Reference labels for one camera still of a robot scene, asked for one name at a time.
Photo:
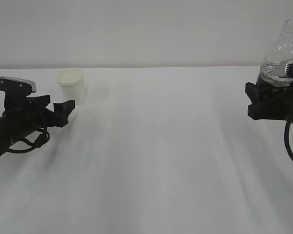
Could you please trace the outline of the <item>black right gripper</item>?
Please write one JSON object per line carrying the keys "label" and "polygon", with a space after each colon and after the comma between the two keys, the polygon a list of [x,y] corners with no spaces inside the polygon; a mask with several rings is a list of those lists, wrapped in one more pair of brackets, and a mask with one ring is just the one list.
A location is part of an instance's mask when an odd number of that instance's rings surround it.
{"label": "black right gripper", "polygon": [[251,82],[245,84],[245,93],[251,103],[248,116],[253,120],[288,120],[293,114],[293,82],[289,87],[265,87]]}

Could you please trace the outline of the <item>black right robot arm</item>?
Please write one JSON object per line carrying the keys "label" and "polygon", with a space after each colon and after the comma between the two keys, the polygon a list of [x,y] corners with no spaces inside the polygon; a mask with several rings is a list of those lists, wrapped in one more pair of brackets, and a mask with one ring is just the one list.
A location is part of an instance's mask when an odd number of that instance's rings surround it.
{"label": "black right robot arm", "polygon": [[253,120],[284,120],[293,108],[293,85],[274,87],[247,82],[245,93],[251,101],[248,116]]}

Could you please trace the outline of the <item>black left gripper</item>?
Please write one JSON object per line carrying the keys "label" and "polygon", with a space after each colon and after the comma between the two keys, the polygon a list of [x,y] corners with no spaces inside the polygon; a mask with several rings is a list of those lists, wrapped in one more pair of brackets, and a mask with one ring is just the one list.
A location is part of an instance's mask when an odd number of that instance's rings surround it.
{"label": "black left gripper", "polygon": [[19,118],[26,124],[36,127],[64,127],[67,125],[68,118],[75,109],[75,101],[54,103],[53,111],[47,109],[49,104],[50,95],[24,97],[6,94],[3,114]]}

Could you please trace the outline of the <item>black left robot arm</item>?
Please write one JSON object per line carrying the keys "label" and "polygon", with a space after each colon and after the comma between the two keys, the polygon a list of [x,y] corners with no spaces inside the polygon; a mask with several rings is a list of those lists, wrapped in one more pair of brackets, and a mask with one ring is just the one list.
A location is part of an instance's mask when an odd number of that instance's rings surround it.
{"label": "black left robot arm", "polygon": [[54,103],[47,109],[50,96],[21,97],[5,95],[5,110],[0,117],[0,157],[5,153],[25,154],[50,140],[49,127],[68,124],[75,101]]}

